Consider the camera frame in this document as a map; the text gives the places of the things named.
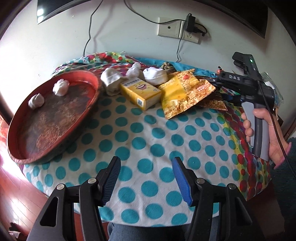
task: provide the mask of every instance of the metal screw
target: metal screw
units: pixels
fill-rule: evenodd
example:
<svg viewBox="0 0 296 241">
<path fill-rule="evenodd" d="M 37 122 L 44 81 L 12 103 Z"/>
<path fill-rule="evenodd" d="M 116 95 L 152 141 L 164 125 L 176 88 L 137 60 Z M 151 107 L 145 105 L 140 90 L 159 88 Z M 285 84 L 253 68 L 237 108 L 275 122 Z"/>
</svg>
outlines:
<svg viewBox="0 0 296 241">
<path fill-rule="evenodd" d="M 88 182 L 89 184 L 93 184 L 93 183 L 96 182 L 96 179 L 92 177 L 92 178 L 88 179 L 87 182 Z"/>
<path fill-rule="evenodd" d="M 228 184 L 228 187 L 229 187 L 231 190 L 236 189 L 236 185 L 233 184 L 233 183 Z"/>
<path fill-rule="evenodd" d="M 62 190 L 65 187 L 64 184 L 59 184 L 57 185 L 57 190 Z"/>
<path fill-rule="evenodd" d="M 197 184 L 204 184 L 205 180 L 203 178 L 198 178 L 198 179 L 196 179 L 196 183 Z"/>
</svg>

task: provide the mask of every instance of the finger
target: finger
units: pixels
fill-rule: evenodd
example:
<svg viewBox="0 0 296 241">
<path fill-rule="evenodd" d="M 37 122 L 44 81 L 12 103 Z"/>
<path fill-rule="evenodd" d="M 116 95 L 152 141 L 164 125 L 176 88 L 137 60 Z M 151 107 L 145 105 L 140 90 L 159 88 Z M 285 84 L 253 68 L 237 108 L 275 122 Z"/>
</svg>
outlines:
<svg viewBox="0 0 296 241">
<path fill-rule="evenodd" d="M 260 108 L 260 109 L 254 109 L 253 110 L 254 116 L 256 116 L 259 119 L 264 119 L 270 126 L 273 126 L 272 120 L 270 118 L 270 114 L 267 109 Z"/>
<path fill-rule="evenodd" d="M 243 120 L 246 120 L 247 119 L 246 113 L 242 113 L 242 119 Z"/>
<path fill-rule="evenodd" d="M 246 136 L 251 137 L 254 132 L 252 128 L 249 128 L 249 129 L 246 129 L 244 133 L 246 134 Z"/>
<path fill-rule="evenodd" d="M 245 129 L 250 128 L 250 127 L 251 127 L 251 122 L 250 122 L 249 120 L 245 120 L 245 121 L 243 122 L 243 127 L 244 127 Z"/>
</svg>

